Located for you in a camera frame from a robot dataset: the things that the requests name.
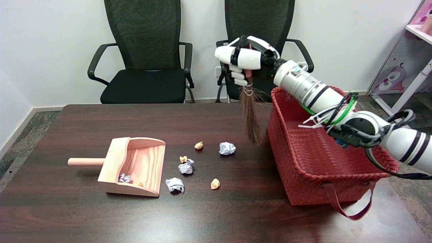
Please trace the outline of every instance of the basket handle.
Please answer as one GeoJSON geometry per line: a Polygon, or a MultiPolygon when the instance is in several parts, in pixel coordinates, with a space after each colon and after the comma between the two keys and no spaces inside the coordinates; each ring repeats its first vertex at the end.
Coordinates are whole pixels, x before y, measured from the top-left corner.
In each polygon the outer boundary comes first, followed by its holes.
{"type": "Polygon", "coordinates": [[[338,211],[340,214],[342,214],[343,216],[353,220],[353,221],[357,221],[360,220],[363,216],[366,215],[366,213],[369,211],[369,209],[371,209],[372,206],[372,196],[374,195],[374,188],[375,188],[375,184],[376,181],[369,181],[369,185],[370,185],[370,190],[371,190],[371,197],[369,199],[369,203],[366,205],[366,207],[364,209],[362,209],[359,213],[355,214],[355,215],[347,215],[345,213],[345,211],[341,208],[340,203],[339,203],[339,199],[337,198],[336,195],[336,191],[334,189],[334,186],[332,183],[324,183],[324,189],[325,192],[327,193],[327,197],[330,200],[330,204],[332,205],[332,207],[338,211]]]}

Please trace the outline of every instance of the woven basket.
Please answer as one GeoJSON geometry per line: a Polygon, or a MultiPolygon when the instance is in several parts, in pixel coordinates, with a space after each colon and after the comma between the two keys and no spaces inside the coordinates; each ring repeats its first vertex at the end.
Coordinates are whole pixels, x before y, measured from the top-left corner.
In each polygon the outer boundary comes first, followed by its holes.
{"type": "MultiPolygon", "coordinates": [[[[369,162],[364,149],[343,149],[323,128],[299,128],[310,115],[285,90],[273,89],[271,98],[267,131],[291,205],[331,203],[340,211],[339,202],[359,200],[367,190],[373,192],[376,181],[390,176],[369,162]]],[[[384,168],[399,170],[397,161],[381,147],[372,150],[384,168]]]]}

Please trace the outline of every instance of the wooden dustpan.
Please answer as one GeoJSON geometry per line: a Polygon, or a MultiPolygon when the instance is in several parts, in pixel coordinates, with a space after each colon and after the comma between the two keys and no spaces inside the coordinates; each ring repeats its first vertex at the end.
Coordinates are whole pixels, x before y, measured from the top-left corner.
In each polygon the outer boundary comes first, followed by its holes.
{"type": "Polygon", "coordinates": [[[102,166],[99,185],[112,193],[159,197],[165,142],[148,137],[112,140],[106,158],[70,158],[69,166],[102,166]],[[129,183],[119,182],[121,174],[129,183]]]}

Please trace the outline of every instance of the crumpled paper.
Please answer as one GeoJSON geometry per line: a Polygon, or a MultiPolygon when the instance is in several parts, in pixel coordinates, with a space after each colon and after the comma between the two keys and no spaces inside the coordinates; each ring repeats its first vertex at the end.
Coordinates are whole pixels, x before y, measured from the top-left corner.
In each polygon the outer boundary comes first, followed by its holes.
{"type": "Polygon", "coordinates": [[[194,163],[193,160],[187,159],[186,163],[178,165],[178,170],[180,170],[180,173],[182,173],[182,174],[192,174],[192,172],[193,172],[192,164],[193,163],[194,163]]]}
{"type": "Polygon", "coordinates": [[[184,184],[179,178],[171,178],[165,180],[166,185],[168,186],[168,190],[170,192],[174,190],[179,190],[184,193],[184,184]]]}
{"type": "Polygon", "coordinates": [[[197,143],[197,144],[194,146],[194,148],[195,148],[196,150],[200,150],[200,149],[202,149],[203,147],[204,147],[204,144],[203,144],[202,141],[199,142],[199,143],[197,143]]]}
{"type": "Polygon", "coordinates": [[[210,184],[210,188],[211,188],[212,190],[217,189],[219,186],[220,186],[220,181],[219,181],[218,179],[216,179],[216,178],[215,178],[215,179],[212,181],[212,183],[210,184]]]}
{"type": "Polygon", "coordinates": [[[122,173],[119,177],[118,177],[118,181],[119,182],[123,182],[123,183],[129,183],[131,180],[130,176],[125,175],[124,173],[122,173]]]}
{"type": "Polygon", "coordinates": [[[232,143],[223,142],[219,144],[219,153],[221,155],[229,155],[235,152],[235,146],[232,143]]]}
{"type": "Polygon", "coordinates": [[[187,161],[187,156],[180,156],[180,163],[185,163],[187,161]]]}

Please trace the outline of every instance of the broom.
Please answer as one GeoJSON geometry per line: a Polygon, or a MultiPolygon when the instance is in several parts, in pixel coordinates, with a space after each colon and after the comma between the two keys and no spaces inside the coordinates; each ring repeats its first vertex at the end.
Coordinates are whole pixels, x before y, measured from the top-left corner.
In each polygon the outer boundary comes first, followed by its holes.
{"type": "Polygon", "coordinates": [[[248,84],[243,86],[241,90],[240,109],[244,117],[245,135],[252,144],[259,144],[261,142],[260,125],[258,124],[255,110],[258,95],[252,87],[252,70],[244,71],[248,84]]]}

